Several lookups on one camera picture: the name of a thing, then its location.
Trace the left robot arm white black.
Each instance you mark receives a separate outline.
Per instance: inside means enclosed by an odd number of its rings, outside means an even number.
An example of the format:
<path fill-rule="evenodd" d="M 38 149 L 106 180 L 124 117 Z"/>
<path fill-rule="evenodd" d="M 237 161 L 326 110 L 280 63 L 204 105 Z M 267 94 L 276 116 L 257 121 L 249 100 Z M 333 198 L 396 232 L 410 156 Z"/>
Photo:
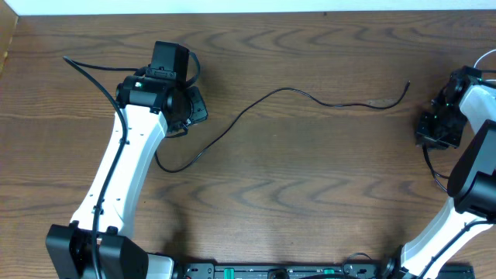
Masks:
<path fill-rule="evenodd" d="M 150 64 L 118 84 L 112 135 L 83 202 L 66 226 L 53 225 L 46 249 L 60 278 L 179 278 L 173 259 L 132 241 L 140 192 L 158 146 L 188 133 L 208 112 L 188 78 L 196 56 L 157 41 Z"/>

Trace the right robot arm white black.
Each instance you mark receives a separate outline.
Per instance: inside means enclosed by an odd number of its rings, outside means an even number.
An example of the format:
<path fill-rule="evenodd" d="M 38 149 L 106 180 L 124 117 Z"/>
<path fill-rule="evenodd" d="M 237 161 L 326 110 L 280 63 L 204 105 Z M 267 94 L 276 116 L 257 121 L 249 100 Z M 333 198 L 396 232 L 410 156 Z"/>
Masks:
<path fill-rule="evenodd" d="M 424 153 L 460 145 L 466 125 L 474 137 L 446 176 L 448 198 L 426 228 L 377 269 L 378 278 L 473 278 L 466 264 L 449 259 L 495 225 L 495 84 L 484 71 L 464 66 L 431 101 L 415 131 Z"/>

